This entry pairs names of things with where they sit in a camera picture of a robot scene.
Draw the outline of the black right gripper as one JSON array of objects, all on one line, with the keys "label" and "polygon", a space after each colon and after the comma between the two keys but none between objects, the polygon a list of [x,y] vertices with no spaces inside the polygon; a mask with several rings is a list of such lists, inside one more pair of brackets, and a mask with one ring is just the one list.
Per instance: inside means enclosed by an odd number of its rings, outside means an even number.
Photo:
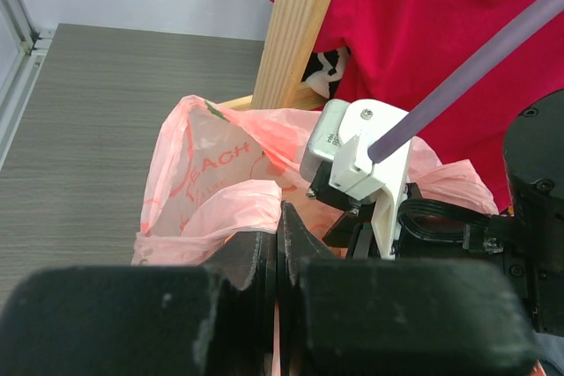
[{"label": "black right gripper", "polygon": [[488,215],[462,206],[426,199],[415,183],[404,185],[398,210],[371,195],[356,200],[330,185],[332,164],[315,171],[308,196],[342,214],[323,242],[347,259],[383,258],[371,218],[394,217],[389,254],[398,258],[477,258],[490,262],[527,262],[528,248],[519,222],[508,212]]}]

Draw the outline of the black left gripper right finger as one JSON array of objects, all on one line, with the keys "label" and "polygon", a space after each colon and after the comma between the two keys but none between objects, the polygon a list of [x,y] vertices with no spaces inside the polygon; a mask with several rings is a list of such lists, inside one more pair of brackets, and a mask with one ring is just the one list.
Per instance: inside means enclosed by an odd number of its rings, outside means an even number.
[{"label": "black left gripper right finger", "polygon": [[489,263],[340,259],[289,203],[277,242],[284,375],[528,375],[538,362],[521,301]]}]

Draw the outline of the pink plastic bag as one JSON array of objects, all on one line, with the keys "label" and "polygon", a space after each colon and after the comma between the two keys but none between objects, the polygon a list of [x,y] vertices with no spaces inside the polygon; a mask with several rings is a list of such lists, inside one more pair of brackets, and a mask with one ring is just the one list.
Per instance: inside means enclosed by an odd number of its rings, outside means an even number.
[{"label": "pink plastic bag", "polygon": [[181,99],[155,144],[133,262],[199,264],[236,233],[273,234],[283,203],[321,239],[341,213],[307,198],[300,175],[318,120],[314,111],[237,111]]}]

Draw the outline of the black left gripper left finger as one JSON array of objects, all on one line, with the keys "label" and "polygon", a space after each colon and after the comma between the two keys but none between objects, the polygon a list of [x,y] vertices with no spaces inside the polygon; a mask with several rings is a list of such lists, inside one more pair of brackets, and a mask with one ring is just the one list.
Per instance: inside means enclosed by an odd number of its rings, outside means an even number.
[{"label": "black left gripper left finger", "polygon": [[1,372],[265,375],[276,247],[239,232],[199,265],[37,271],[1,313]]}]

